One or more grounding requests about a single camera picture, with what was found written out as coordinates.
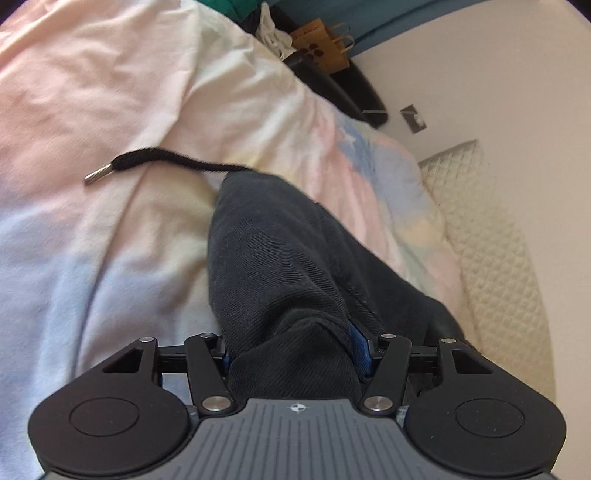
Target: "brown paper bag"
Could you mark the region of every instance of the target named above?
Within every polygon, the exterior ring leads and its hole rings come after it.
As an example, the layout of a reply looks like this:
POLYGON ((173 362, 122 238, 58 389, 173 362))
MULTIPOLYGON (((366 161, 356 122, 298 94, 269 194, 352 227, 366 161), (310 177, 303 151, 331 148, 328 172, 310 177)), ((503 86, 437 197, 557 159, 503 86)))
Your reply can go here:
POLYGON ((330 74, 349 68, 347 52, 353 48, 353 37, 336 35, 320 18, 298 28, 291 37, 293 47, 314 60, 324 72, 330 74), (345 46, 343 40, 349 40, 349 45, 345 46))

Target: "quilted fabric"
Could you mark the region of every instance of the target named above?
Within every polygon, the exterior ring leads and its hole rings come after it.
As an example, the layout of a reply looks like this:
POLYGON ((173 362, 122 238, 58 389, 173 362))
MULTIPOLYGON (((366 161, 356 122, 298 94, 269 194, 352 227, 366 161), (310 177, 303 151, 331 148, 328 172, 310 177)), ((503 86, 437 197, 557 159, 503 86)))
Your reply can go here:
POLYGON ((459 318, 489 359, 555 399, 550 330, 524 237, 495 195, 478 141, 420 163, 460 257, 466 291, 459 318))

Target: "teal blanket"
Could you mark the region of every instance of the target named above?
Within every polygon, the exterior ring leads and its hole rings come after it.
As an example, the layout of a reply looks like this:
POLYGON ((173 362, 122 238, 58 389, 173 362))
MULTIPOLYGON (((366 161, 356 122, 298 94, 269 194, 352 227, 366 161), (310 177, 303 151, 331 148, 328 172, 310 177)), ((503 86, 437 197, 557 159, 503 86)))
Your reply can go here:
POLYGON ((217 10, 235 22, 241 22, 263 2, 263 0, 199 0, 199 3, 217 10))

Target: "white duvet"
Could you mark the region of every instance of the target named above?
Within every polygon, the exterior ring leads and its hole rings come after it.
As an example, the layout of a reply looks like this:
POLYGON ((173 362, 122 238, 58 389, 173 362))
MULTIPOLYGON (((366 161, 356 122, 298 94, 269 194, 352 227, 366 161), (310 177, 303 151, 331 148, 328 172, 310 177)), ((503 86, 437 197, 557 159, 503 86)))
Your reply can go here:
POLYGON ((137 337, 218 331, 206 239, 220 175, 160 145, 283 176, 452 312, 460 270, 413 158, 338 113, 256 39, 192 0, 28 0, 0 27, 0 479, 41 469, 46 396, 137 337))

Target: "round pad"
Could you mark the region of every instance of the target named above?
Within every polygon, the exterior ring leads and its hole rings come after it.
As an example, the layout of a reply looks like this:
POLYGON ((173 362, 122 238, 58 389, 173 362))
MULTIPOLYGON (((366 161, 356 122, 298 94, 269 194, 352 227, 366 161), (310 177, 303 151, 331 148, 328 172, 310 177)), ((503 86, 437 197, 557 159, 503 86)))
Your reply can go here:
POLYGON ((70 423, 92 437, 110 437, 129 430, 139 418, 139 410, 121 398, 94 398, 82 402, 70 415, 70 423))
POLYGON ((524 416, 509 402, 494 398, 469 400, 456 409, 456 420, 464 430, 486 438, 501 438, 521 428, 524 416))
POLYGON ((558 409, 508 374, 444 380, 410 405, 404 428, 430 459, 471 478, 549 471, 566 434, 558 409))
POLYGON ((65 476, 122 476, 157 465, 189 432, 172 393, 129 374, 84 376, 33 412, 29 438, 45 468, 65 476))

